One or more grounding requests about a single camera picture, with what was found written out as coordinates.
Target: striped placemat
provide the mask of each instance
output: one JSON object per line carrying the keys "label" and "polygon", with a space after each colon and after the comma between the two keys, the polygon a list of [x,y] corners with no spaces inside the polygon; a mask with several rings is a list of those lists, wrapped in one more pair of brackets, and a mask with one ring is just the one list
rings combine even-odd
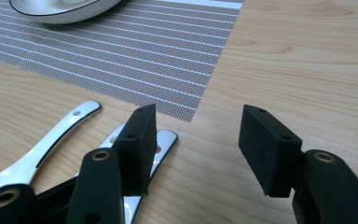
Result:
{"label": "striped placemat", "polygon": [[77,23],[29,20],[0,0],[0,61],[191,121],[241,0],[127,0]]}

